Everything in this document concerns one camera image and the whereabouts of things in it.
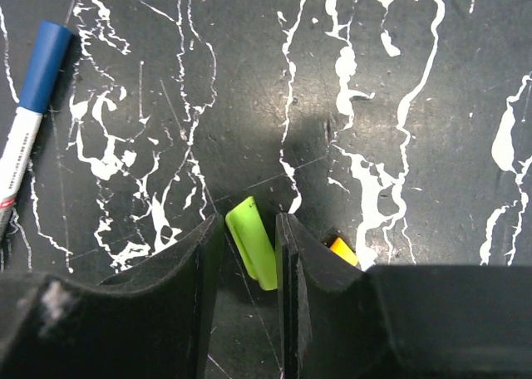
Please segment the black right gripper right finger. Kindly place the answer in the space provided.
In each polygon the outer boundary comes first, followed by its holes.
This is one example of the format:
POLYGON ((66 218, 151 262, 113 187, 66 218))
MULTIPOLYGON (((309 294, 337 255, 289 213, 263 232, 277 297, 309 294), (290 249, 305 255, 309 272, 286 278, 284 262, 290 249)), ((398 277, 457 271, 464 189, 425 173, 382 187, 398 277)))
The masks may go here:
POLYGON ((360 270, 291 215, 276 218, 287 378, 528 378, 531 270, 360 270))

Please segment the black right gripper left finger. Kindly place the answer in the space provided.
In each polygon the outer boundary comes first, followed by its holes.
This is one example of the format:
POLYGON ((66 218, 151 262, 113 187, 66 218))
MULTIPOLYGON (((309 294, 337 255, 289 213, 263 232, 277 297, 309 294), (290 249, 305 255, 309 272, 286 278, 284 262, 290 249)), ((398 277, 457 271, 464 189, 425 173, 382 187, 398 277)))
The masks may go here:
POLYGON ((97 285, 3 273, 2 377, 203 377, 223 247, 224 221, 212 214, 97 285))

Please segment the blue white pen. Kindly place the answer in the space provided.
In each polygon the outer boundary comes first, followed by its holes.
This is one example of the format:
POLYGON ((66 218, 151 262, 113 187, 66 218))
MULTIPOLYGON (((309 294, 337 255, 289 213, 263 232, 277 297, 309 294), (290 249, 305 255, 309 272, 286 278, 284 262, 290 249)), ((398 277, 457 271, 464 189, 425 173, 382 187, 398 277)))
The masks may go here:
POLYGON ((1 157, 1 238, 11 217, 27 168, 42 113, 19 106, 1 157))

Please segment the lime green pen cap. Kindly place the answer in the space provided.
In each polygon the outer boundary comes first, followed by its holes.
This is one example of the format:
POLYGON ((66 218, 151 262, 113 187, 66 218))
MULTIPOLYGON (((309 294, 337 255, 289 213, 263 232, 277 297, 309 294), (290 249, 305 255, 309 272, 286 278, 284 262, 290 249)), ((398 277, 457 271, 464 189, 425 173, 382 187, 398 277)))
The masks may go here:
POLYGON ((225 223, 247 274, 264 291, 276 290, 278 281, 275 253, 254 197, 247 197, 231 209, 225 215, 225 223))

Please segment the blue pen cap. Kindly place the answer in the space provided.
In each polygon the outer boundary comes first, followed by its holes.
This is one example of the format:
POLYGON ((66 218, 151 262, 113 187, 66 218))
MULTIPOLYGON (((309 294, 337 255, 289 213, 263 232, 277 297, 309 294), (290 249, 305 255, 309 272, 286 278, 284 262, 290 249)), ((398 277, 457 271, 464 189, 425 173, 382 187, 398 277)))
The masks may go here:
POLYGON ((46 111, 71 38, 67 27, 40 23, 19 96, 20 107, 40 114, 46 111))

